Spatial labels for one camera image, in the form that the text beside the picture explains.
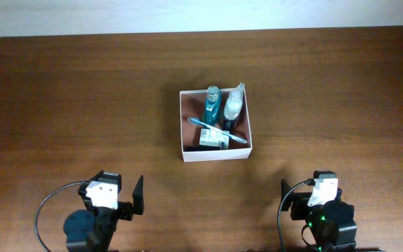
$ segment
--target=wooden table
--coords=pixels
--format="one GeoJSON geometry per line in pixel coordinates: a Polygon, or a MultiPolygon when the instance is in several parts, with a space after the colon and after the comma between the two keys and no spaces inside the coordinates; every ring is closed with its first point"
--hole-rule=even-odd
{"type": "MultiPolygon", "coordinates": [[[[0,251],[41,251],[41,200],[100,169],[124,201],[145,177],[146,211],[113,249],[278,250],[281,178],[330,169],[358,246],[403,251],[403,27],[0,38],[0,251]],[[239,82],[249,159],[184,163],[178,92],[239,82]]],[[[82,208],[76,188],[43,208],[53,251],[82,208]]],[[[303,224],[282,215],[288,246],[303,224]]]]}

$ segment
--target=wood grain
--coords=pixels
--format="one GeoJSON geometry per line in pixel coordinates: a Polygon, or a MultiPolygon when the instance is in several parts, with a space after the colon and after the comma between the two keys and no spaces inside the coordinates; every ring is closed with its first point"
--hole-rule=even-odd
{"type": "MultiPolygon", "coordinates": [[[[275,251],[281,178],[330,169],[358,246],[403,251],[403,27],[0,38],[0,251],[40,251],[41,200],[100,169],[122,174],[125,201],[145,177],[146,211],[113,249],[275,251]],[[184,163],[178,92],[239,82],[250,158],[184,163]]],[[[73,189],[46,204],[53,251],[82,208],[73,189]]]]}

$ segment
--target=white label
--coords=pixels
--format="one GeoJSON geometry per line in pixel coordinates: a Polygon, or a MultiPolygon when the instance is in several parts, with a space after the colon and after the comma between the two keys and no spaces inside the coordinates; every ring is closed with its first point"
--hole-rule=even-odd
{"type": "Polygon", "coordinates": [[[210,129],[201,130],[200,142],[199,142],[200,145],[222,147],[222,143],[225,144],[224,149],[227,150],[229,147],[229,137],[210,129]]]}

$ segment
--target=white box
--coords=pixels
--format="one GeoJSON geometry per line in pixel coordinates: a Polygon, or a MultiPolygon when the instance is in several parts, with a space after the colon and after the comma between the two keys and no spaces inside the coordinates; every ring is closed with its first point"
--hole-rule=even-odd
{"type": "MultiPolygon", "coordinates": [[[[225,107],[229,92],[234,88],[221,89],[222,103],[220,110],[225,107]]],[[[204,114],[204,104],[207,90],[180,91],[180,133],[181,133],[181,153],[184,162],[211,161],[211,160],[231,160],[248,158],[253,149],[251,140],[251,126],[248,117],[248,105],[246,103],[246,93],[243,91],[243,106],[239,116],[239,121],[232,134],[245,138],[248,143],[237,143],[229,140],[229,150],[208,150],[208,151],[185,151],[185,146],[198,146],[202,127],[188,123],[188,117],[196,117],[200,120],[204,114]]]]}

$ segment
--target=clear plastic bottle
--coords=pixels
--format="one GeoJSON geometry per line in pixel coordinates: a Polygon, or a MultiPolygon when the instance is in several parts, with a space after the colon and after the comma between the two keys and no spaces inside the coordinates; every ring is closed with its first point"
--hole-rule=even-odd
{"type": "Polygon", "coordinates": [[[208,87],[208,95],[204,106],[204,122],[214,126],[218,122],[221,101],[220,89],[216,86],[208,87]]]}
{"type": "Polygon", "coordinates": [[[239,120],[239,114],[242,110],[243,104],[243,89],[245,84],[240,83],[235,90],[229,93],[227,103],[225,104],[225,111],[223,113],[223,130],[232,132],[236,127],[239,120]]]}

